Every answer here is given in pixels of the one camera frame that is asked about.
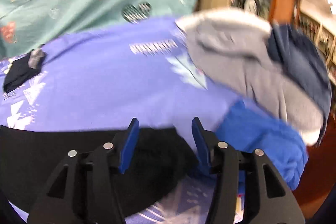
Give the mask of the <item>folded dark navy garment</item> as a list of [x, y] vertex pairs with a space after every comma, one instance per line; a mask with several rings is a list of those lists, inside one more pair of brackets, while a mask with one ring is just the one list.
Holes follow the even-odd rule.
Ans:
[[12, 63], [3, 82], [3, 91], [12, 92], [26, 81], [37, 76], [41, 70], [47, 54], [38, 48]]

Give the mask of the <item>black pants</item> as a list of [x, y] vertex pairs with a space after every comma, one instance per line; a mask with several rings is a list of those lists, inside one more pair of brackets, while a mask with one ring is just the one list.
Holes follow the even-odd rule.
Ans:
[[198, 161], [174, 128], [34, 132], [1, 127], [1, 223], [124, 223]]

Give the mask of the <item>purple patterned bed sheet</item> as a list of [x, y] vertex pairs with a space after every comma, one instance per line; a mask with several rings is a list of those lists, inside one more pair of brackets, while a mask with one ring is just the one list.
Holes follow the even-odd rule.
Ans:
[[192, 63], [172, 17], [67, 34], [43, 47], [42, 71], [1, 94], [1, 124], [18, 130], [122, 128], [132, 118], [174, 126], [194, 147], [191, 121], [216, 128], [240, 96]]

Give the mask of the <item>bright blue garment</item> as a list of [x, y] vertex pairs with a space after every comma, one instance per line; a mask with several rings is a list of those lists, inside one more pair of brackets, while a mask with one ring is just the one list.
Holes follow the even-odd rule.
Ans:
[[290, 190], [298, 187], [308, 153], [300, 134], [287, 123], [239, 100], [229, 108], [215, 133], [236, 150], [263, 150]]

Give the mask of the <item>grey navy hoodie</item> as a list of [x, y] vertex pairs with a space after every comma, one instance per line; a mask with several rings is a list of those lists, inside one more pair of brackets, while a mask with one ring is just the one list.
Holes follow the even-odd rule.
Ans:
[[197, 68], [212, 80], [253, 99], [290, 124], [308, 146], [319, 145], [327, 114], [266, 49], [270, 24], [249, 12], [225, 7], [175, 21]]

